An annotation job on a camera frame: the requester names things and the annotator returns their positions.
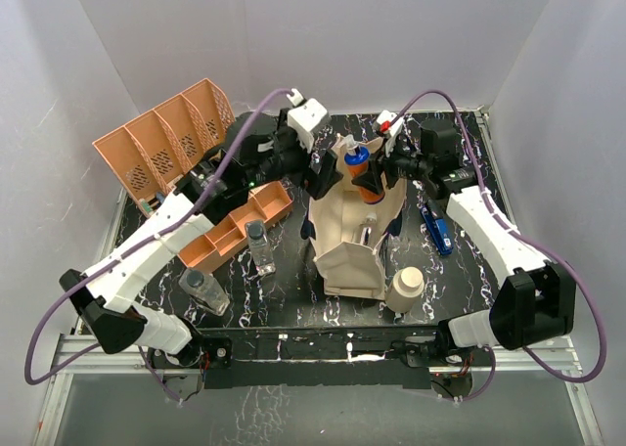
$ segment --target white wall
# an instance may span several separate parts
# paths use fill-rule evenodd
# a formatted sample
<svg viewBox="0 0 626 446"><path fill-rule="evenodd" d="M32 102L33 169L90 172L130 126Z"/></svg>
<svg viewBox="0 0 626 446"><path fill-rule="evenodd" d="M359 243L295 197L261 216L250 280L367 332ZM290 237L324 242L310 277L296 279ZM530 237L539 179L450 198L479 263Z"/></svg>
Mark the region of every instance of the white wall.
<svg viewBox="0 0 626 446"><path fill-rule="evenodd" d="M626 433L625 25L626 0L551 0L491 110L521 230L565 256L602 309L608 358L588 389L609 445ZM574 341L589 370L598 339L577 304Z"/></svg>
<svg viewBox="0 0 626 446"><path fill-rule="evenodd" d="M295 85L334 112L491 104L547 1L80 0L140 111L209 77L236 111Z"/></svg>
<svg viewBox="0 0 626 446"><path fill-rule="evenodd" d="M119 184L91 142L136 114L77 0L0 0L0 444L32 441L46 385L26 385L36 323L85 268L108 228ZM50 367L66 308L42 336Z"/></svg>

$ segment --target blue bottle cap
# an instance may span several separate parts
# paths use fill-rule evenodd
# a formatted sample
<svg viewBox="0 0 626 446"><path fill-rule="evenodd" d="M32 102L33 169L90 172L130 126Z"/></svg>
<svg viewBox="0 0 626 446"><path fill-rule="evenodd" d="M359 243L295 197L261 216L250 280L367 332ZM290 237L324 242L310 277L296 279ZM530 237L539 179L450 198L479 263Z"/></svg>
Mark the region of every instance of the blue bottle cap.
<svg viewBox="0 0 626 446"><path fill-rule="evenodd" d="M370 152L368 151L368 149L365 148L364 146L359 145L356 150L356 155L351 155L350 153L346 153L343 159L345 160L345 163L348 165L359 165L365 162L366 160L368 160L369 157L370 157Z"/></svg>

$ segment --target black bracket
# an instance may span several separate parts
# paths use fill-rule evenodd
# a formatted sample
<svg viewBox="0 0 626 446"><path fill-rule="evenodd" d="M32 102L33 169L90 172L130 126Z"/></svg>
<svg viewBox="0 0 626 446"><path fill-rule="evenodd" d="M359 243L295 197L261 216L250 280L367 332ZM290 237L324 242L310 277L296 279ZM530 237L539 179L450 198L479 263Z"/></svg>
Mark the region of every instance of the black bracket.
<svg viewBox="0 0 626 446"><path fill-rule="evenodd" d="M309 167L302 178L302 186L313 200L321 199L334 184L343 178L343 174L336 170L336 153L332 150L322 155L320 169L315 172Z"/></svg>
<svg viewBox="0 0 626 446"><path fill-rule="evenodd" d="M64 291L68 291L84 279L80 272L67 270L59 278L59 283ZM146 319L133 308L123 314L105 309L104 300L101 297L95 299L87 288L80 289L69 299L105 353L111 355L125 350L144 331Z"/></svg>
<svg viewBox="0 0 626 446"><path fill-rule="evenodd" d="M556 263L508 277L489 312L489 323L502 346L515 350L569 334L574 325L576 284Z"/></svg>

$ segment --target clear plastic bottle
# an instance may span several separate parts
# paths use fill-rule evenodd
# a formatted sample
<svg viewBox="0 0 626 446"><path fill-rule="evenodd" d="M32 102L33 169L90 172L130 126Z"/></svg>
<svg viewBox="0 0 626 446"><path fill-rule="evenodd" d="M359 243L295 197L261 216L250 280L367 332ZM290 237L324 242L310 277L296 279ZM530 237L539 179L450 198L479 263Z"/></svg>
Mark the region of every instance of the clear plastic bottle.
<svg viewBox="0 0 626 446"><path fill-rule="evenodd" d="M210 273L188 268L178 284L197 304L217 316L222 316L231 303L226 291Z"/></svg>
<svg viewBox="0 0 626 446"><path fill-rule="evenodd" d="M257 273L262 277L276 272L272 247L267 239L267 231L263 221L257 219L246 223L247 246Z"/></svg>
<svg viewBox="0 0 626 446"><path fill-rule="evenodd" d="M365 220L356 228L352 241L360 245L374 246L377 242L376 223L376 214L368 213Z"/></svg>

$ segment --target black marble surface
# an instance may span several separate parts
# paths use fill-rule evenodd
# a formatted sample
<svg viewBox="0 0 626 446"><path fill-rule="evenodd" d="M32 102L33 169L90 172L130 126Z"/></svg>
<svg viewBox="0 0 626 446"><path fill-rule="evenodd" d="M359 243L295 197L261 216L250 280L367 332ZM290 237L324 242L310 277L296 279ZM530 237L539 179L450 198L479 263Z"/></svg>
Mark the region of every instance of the black marble surface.
<svg viewBox="0 0 626 446"><path fill-rule="evenodd" d="M421 121L434 116L451 117L451 114L408 115L407 127L412 136L417 138ZM319 136L316 148L329 147L337 133L351 133L357 140L374 139L371 127L374 119L371 114L334 115ZM463 119L486 184L496 203L504 209L475 116L468 112L463 114ZM199 308L178 287L184 266L176 258L142 291L141 303L183 316L199 328L434 324L441 319L488 308L493 303L498 288L491 269L465 231L451 220L448 226L454 235L455 250L446 257L437 253L418 210L419 203L425 199L419 182L408 185L402 233L389 239L386 261L387 282L397 270L407 266L415 266L424 273L425 291L413 309L401 315L379 301L325 296L323 280L312 262L313 248L299 235L309 198L289 182L285 181L284 185L293 198L293 211L268 233L277 265L275 275L261 279L256 275L249 250L239 252L213 273L233 300L226 314L216 317ZM128 238L144 220L135 204L128 200L117 244Z"/></svg>

